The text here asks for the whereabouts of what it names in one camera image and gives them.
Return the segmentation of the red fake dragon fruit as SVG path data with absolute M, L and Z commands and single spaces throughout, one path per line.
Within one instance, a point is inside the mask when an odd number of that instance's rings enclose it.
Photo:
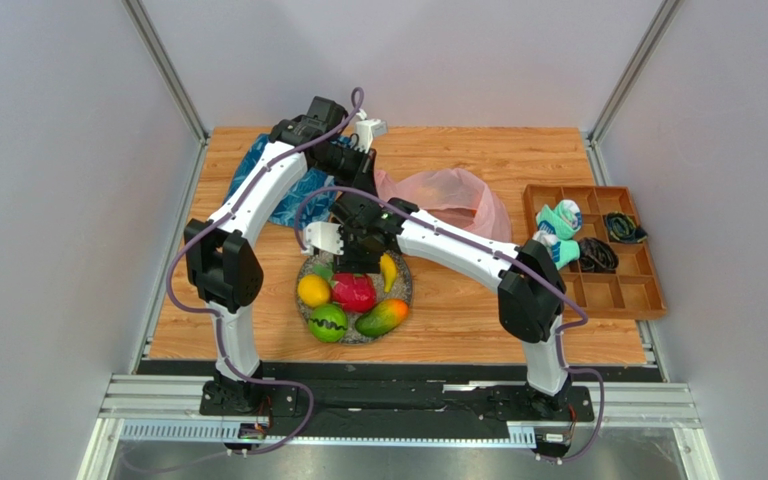
M 377 290 L 367 274 L 334 272 L 326 265 L 315 265 L 313 272 L 328 282 L 331 302 L 344 311 L 363 314 L 377 304 Z

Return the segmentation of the fake mango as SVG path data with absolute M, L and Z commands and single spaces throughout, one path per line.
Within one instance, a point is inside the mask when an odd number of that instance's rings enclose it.
M 363 336 L 377 338 L 400 326 L 409 316 L 410 306 L 404 300 L 393 298 L 379 302 L 355 321 L 355 330 Z

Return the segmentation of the yellow fake lemon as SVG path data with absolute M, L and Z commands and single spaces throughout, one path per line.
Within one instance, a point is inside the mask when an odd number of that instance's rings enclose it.
M 331 301 L 331 286 L 319 275 L 308 274 L 299 280 L 297 295 L 304 305 L 315 309 Z

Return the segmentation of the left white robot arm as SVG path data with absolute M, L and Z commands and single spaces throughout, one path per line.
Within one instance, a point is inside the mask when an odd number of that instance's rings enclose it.
M 348 243 L 345 263 L 352 273 L 370 273 L 379 260 L 365 240 L 381 208 L 374 183 L 375 154 L 367 141 L 351 145 L 340 137 L 361 112 L 364 91 L 351 94 L 346 110 L 333 100 L 315 97 L 308 111 L 275 125 L 252 172 L 207 220 L 192 219 L 184 245 L 175 256 L 186 262 L 188 280 L 202 300 L 198 312 L 210 316 L 218 347 L 216 373 L 204 387 L 203 410 L 248 414 L 265 405 L 267 394 L 287 388 L 309 389 L 293 381 L 262 377 L 256 351 L 252 304 L 264 280 L 254 247 L 269 216 L 306 172 L 318 170 L 340 187 L 350 188 L 331 211 L 337 237 Z

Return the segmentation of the yellow fake banana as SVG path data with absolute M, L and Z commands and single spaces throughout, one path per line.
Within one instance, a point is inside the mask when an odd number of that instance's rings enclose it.
M 384 281 L 384 292 L 389 293 L 399 277 L 399 268 L 387 253 L 381 255 L 379 268 Z

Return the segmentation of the pink plastic bag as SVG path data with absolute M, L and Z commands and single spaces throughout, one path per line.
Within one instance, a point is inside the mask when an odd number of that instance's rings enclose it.
M 400 181 L 378 170 L 374 179 L 384 200 L 403 199 L 467 232 L 502 242 L 512 240 L 506 206 L 487 183 L 465 169 L 422 171 Z

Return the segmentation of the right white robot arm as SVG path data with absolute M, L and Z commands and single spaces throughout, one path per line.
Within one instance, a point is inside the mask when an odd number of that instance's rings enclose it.
M 527 383 L 560 405 L 570 387 L 557 330 L 565 284 L 545 246 L 493 241 L 447 224 L 399 199 L 384 202 L 341 188 L 331 213 L 340 226 L 342 257 L 356 266 L 364 255 L 398 253 L 435 262 L 480 283 L 497 296 L 500 325 L 520 340 Z

